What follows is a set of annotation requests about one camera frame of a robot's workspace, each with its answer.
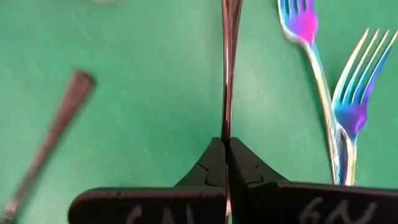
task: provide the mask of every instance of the scratch mark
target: scratch mark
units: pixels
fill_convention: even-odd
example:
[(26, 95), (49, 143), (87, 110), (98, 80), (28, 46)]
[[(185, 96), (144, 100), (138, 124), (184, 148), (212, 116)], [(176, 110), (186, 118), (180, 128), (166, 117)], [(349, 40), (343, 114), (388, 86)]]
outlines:
[(44, 73), (43, 71), (39, 68), (39, 66), (37, 65), (37, 63), (33, 60), (29, 60), (29, 68), (30, 70), (32, 70), (33, 72), (35, 72), (36, 74), (38, 74), (39, 78), (42, 78)]
[(170, 154), (166, 151), (164, 151), (164, 157), (165, 159), (170, 159)]
[(87, 30), (85, 28), (83, 28), (83, 26), (80, 24), (80, 22), (78, 21), (78, 19), (73, 15), (73, 14), (69, 14), (70, 19), (72, 20), (72, 22), (75, 24), (75, 26), (77, 27), (78, 30), (80, 30), (80, 32), (83, 34), (83, 36), (87, 39), (87, 40), (91, 40), (91, 36), (88, 34)]
[(107, 3), (111, 3), (115, 0), (92, 0), (93, 2), (97, 3), (97, 4), (107, 4)]
[(145, 153), (145, 155), (148, 157), (149, 160), (153, 161), (153, 157), (152, 154), (150, 153), (150, 150), (148, 149), (147, 146), (143, 147), (143, 151)]
[(117, 91), (119, 93), (119, 95), (121, 95), (122, 97), (128, 97), (129, 93), (126, 90), (118, 90)]
[(113, 115), (114, 123), (117, 125), (117, 127), (119, 129), (125, 130), (127, 126), (119, 106), (114, 103), (110, 103), (108, 105), (108, 110), (111, 112), (111, 115)]

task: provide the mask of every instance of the green cutting mat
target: green cutting mat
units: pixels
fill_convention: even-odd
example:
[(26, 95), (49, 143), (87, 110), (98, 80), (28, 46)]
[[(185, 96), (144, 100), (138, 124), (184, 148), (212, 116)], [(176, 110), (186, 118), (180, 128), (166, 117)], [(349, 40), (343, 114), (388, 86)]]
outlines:
[[(398, 24), (397, 1), (315, 7), (331, 89), (365, 28)], [(74, 196), (93, 187), (172, 186), (220, 133), (221, 1), (3, 0), (0, 30), (0, 206), (37, 152), (70, 71), (98, 82), (19, 223), (66, 223)], [(283, 36), (275, 0), (244, 0), (236, 60), (233, 136), (290, 180), (330, 183), (313, 74)], [(397, 60), (393, 50), (359, 137), (363, 186), (398, 187)]]

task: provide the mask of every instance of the iridescent fork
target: iridescent fork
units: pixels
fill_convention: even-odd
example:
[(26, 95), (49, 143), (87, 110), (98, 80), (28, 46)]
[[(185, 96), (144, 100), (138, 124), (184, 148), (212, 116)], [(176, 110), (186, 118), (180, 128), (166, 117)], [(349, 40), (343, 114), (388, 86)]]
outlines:
[(355, 179), (355, 163), (356, 163), (356, 143), (359, 132), (364, 128), (366, 121), (368, 120), (368, 101), (370, 94), (373, 89), (376, 77), (381, 72), (381, 69), (386, 62), (388, 55), (391, 51), (392, 45), (397, 38), (398, 31), (392, 36), (390, 42), (386, 45), (383, 52), (379, 56), (379, 60), (376, 62), (372, 72), (369, 74), (369, 69), (372, 66), (374, 59), (377, 57), (377, 53), (380, 51), (384, 41), (387, 39), (389, 31), (387, 30), (380, 43), (374, 49), (373, 54), (370, 56), (368, 63), (365, 65), (359, 80), (356, 83), (356, 79), (359, 71), (362, 69), (362, 65), (369, 55), (372, 49), (373, 43), (376, 41), (379, 34), (379, 30), (373, 35), (370, 43), (366, 47), (358, 65), (355, 67), (351, 79), (349, 80), (347, 87), (345, 89), (346, 82), (348, 81), (348, 76), (350, 74), (351, 68), (353, 67), (356, 56), (358, 55), (366, 37), (368, 36), (369, 29), (366, 29), (362, 38), (359, 40), (358, 45), (355, 47), (353, 53), (349, 57), (343, 72), (341, 73), (340, 79), (338, 80), (335, 92), (333, 94), (333, 111), (335, 112), (337, 121), (341, 125), (342, 134), (347, 140), (347, 151), (341, 158), (341, 167), (345, 167), (345, 177), (342, 179), (347, 179), (349, 181), (348, 185), (354, 184)]
[(328, 150), (331, 162), (331, 171), (334, 184), (342, 184), (339, 179), (342, 168), (340, 167), (341, 141), (338, 124), (331, 108), (331, 98), (328, 85), (323, 76), (322, 64), (319, 58), (315, 35), (318, 30), (318, 18), (313, 9), (312, 0), (278, 0), (280, 24), (284, 34), (292, 42), (298, 42), (306, 51), (317, 81), (323, 115), (326, 124)]

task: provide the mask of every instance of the fork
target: fork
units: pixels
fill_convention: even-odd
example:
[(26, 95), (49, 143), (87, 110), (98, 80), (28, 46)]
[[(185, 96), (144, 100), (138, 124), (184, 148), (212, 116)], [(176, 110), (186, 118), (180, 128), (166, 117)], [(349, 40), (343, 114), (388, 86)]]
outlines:
[(318, 92), (321, 99), (324, 120), (326, 124), (326, 136), (328, 140), (328, 151), (331, 163), (331, 173), (334, 184), (343, 183), (340, 166), (341, 139), (334, 112), (331, 108), (331, 97), (323, 75), (322, 63), (315, 36), (318, 31), (318, 18), (313, 8), (312, 0), (278, 0), (278, 11), (280, 24), (286, 38), (297, 42), (307, 53), (312, 65)]
[[(223, 14), (223, 119), (221, 122), (221, 140), (228, 145), (231, 138), (232, 97), (234, 83), (234, 69), (236, 46), (238, 44), (239, 21), (241, 18), (243, 0), (221, 0)], [(227, 203), (225, 223), (229, 222), (231, 213), (231, 201), (229, 186), (227, 186)]]
[(345, 65), (343, 72), (341, 73), (340, 79), (338, 80), (335, 92), (333, 94), (332, 107), (336, 114), (337, 122), (340, 125), (343, 137), (347, 140), (347, 151), (341, 159), (342, 167), (346, 169), (346, 176), (342, 177), (348, 179), (349, 185), (353, 185), (355, 182), (355, 164), (357, 154), (357, 139), (359, 132), (364, 128), (366, 121), (368, 120), (368, 101), (372, 92), (374, 82), (377, 76), (380, 74), (381, 69), (386, 62), (388, 55), (391, 51), (392, 45), (397, 38), (398, 31), (392, 36), (390, 42), (386, 45), (383, 52), (381, 53), (378, 61), (376, 62), (372, 72), (369, 75), (369, 69), (372, 66), (374, 59), (377, 57), (377, 53), (380, 51), (384, 41), (387, 39), (389, 31), (387, 30), (380, 43), (374, 49), (373, 54), (370, 56), (368, 63), (364, 66), (363, 72), (356, 83), (356, 79), (359, 71), (363, 68), (362, 65), (369, 55), (373, 43), (376, 41), (379, 34), (379, 30), (375, 32), (370, 43), (366, 47), (362, 54), (358, 65), (355, 67), (351, 79), (348, 84), (348, 76), (353, 67), (354, 61), (361, 50), (361, 47), (368, 36), (369, 29), (365, 30), (362, 38), (359, 40), (353, 53), (349, 57), (347, 64)]
[(65, 132), (65, 129), (83, 106), (94, 85), (95, 81), (91, 75), (83, 71), (74, 72), (72, 80), (67, 86), (65, 96), (55, 115), (55, 119), (50, 127), (50, 131), (47, 133), (40, 150), (30, 163), (16, 192), (7, 203), (6, 211), (3, 218), (0, 220), (0, 224), (15, 223), (15, 217), (18, 211), (21, 210), (23, 204), (26, 203), (28, 194), (34, 187), (45, 163), (55, 150), (55, 146)]

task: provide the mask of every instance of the metal stem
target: metal stem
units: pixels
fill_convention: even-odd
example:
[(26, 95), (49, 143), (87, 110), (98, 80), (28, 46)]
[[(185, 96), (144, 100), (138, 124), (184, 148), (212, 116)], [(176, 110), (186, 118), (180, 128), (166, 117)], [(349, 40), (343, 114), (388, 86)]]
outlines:
[(231, 138), (233, 80), (242, 0), (222, 0), (222, 7), (224, 42), (224, 90), (221, 139), (225, 144), (228, 144), (229, 139)]
[(19, 207), (24, 203), (27, 194), (31, 190), (39, 172), (49, 158), (49, 155), (53, 152), (63, 131), (90, 93), (92, 85), (93, 81), (86, 73), (77, 71), (76, 74), (74, 74), (71, 83), (67, 87), (67, 92), (63, 97), (50, 131), (44, 139), (43, 145), (40, 147), (40, 151), (34, 157), (13, 198), (6, 206), (6, 213), (4, 214), (2, 223), (14, 222)]

